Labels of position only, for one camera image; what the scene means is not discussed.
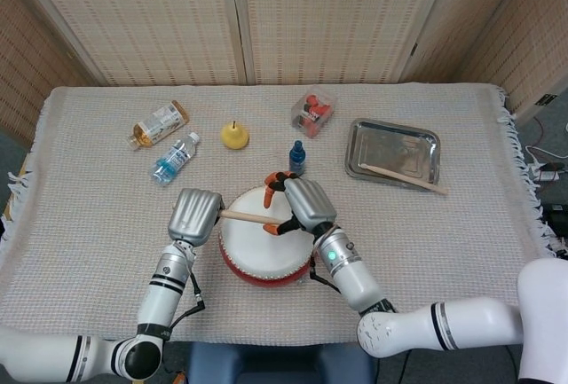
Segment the black-fingered left robot hand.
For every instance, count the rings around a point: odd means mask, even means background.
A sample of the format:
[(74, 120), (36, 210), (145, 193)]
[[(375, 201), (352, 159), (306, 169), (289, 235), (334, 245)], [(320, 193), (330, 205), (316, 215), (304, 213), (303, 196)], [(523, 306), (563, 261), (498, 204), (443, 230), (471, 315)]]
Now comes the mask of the black-fingered left robot hand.
[(185, 188), (178, 195), (168, 225), (172, 240), (181, 240), (193, 247), (200, 247), (208, 240), (219, 220), (219, 212), (225, 208), (218, 192)]

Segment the orange-tipped right robot hand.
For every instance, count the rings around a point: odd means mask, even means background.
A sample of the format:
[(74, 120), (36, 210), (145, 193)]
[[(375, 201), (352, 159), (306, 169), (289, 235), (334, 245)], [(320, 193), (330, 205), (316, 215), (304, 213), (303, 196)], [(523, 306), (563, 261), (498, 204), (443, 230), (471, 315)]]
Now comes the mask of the orange-tipped right robot hand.
[(284, 223), (264, 224), (264, 231), (280, 236), (290, 231), (309, 232), (315, 239), (329, 231), (336, 220), (336, 211), (321, 186), (292, 172), (273, 172), (265, 180), (264, 208), (272, 204), (276, 192), (283, 192), (292, 216)]

